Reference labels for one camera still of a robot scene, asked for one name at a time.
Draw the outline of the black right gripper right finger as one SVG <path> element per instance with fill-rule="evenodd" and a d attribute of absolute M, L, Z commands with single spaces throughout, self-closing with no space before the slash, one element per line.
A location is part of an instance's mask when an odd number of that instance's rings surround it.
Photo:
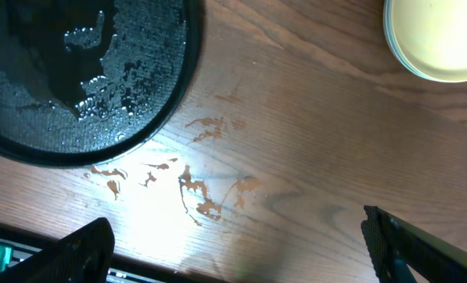
<path fill-rule="evenodd" d="M 414 282 L 412 270 L 430 282 L 467 282 L 467 252 L 377 206 L 364 210 L 362 235 L 380 283 Z"/>

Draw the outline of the yellow plate with sauce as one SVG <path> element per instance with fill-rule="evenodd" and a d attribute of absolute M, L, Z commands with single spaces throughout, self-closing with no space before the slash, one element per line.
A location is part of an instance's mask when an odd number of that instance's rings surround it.
<path fill-rule="evenodd" d="M 467 82 L 467 0 L 392 0 L 392 26 L 419 77 Z"/>

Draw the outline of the mint plate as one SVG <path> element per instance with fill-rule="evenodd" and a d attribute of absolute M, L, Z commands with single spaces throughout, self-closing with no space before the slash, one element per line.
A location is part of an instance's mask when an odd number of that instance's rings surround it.
<path fill-rule="evenodd" d="M 395 32 L 392 26 L 392 0 L 384 0 L 383 28 L 384 37 L 386 39 L 388 47 L 391 50 L 392 54 L 395 56 L 395 58 L 398 60 L 398 62 L 408 71 L 412 72 L 415 75 L 419 75 L 417 70 L 403 55 L 403 52 L 401 51 L 399 44 L 395 38 Z"/>

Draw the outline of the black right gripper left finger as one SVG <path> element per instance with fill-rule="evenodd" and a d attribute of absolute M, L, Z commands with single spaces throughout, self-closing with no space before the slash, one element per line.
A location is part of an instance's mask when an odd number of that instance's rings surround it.
<path fill-rule="evenodd" d="M 98 218 L 30 258 L 0 272 L 0 283 L 101 283 L 108 276 L 115 238 Z"/>

